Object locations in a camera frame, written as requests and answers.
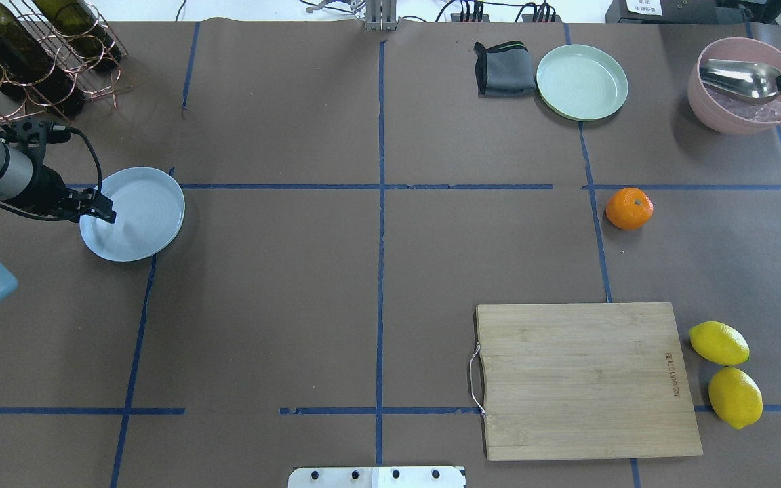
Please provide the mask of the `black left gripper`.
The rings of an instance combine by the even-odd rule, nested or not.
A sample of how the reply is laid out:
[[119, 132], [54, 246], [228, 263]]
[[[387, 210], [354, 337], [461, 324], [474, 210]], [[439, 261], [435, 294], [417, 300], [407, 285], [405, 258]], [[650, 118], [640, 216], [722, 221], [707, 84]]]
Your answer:
[[114, 224], [117, 212], [113, 201], [95, 188], [81, 191], [68, 188], [59, 173], [41, 166], [24, 191], [24, 209], [36, 216], [56, 217], [62, 220], [80, 220], [90, 216]]

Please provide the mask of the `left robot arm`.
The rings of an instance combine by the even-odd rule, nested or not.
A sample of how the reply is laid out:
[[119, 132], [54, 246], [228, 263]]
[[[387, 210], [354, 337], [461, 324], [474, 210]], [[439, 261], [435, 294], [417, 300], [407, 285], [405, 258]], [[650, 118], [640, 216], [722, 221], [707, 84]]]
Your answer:
[[[80, 130], [55, 121], [28, 119], [0, 131], [0, 208], [31, 220], [78, 222], [81, 216], [114, 223], [117, 213], [100, 185], [69, 188], [44, 164], [49, 143], [68, 142]], [[18, 288], [18, 279], [0, 261], [0, 303]]]

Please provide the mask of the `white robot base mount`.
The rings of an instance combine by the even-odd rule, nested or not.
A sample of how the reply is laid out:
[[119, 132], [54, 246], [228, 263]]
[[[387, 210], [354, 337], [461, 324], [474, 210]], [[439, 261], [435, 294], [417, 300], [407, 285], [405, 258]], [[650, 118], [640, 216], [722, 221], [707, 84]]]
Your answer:
[[288, 478], [288, 487], [466, 487], [464, 467], [354, 466], [303, 467]]

